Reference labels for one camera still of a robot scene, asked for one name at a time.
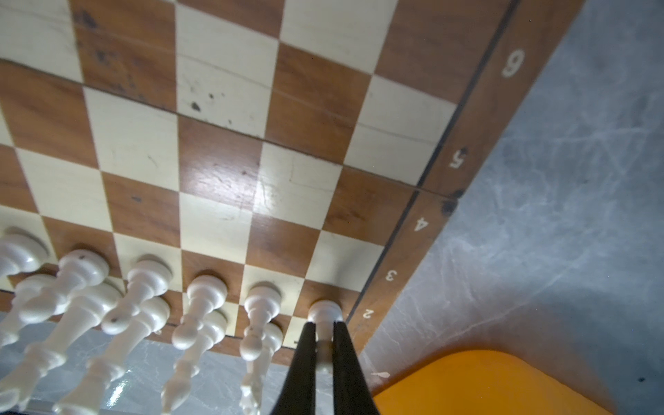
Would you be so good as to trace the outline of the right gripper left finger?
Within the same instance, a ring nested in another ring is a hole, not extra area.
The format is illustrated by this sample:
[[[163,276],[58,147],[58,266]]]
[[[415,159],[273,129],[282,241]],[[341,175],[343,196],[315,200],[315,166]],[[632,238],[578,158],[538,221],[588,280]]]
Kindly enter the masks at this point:
[[[313,415],[315,411],[316,325],[309,322],[301,332],[285,384],[271,415]]]

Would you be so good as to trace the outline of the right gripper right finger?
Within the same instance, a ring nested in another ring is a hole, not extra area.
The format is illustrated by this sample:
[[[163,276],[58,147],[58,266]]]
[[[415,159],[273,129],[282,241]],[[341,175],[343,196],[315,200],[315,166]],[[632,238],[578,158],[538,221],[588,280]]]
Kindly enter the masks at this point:
[[[335,415],[379,415],[344,322],[335,322],[332,343]]]

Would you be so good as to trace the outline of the white pawn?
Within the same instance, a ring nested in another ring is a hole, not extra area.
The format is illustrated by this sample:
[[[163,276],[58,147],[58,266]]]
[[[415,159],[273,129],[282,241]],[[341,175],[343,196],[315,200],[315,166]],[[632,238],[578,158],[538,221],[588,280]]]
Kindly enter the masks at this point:
[[[330,300],[315,302],[308,321],[316,325],[316,371],[332,374],[334,324],[342,321],[342,308]]]

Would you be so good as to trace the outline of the wooden chess board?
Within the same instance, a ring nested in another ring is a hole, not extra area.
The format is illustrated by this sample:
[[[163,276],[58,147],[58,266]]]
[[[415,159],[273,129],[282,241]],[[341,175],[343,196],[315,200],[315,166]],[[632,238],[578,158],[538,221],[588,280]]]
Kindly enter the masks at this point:
[[[282,293],[292,358],[337,301],[364,349],[582,8],[579,1],[4,1],[1,229],[54,273],[150,257]]]

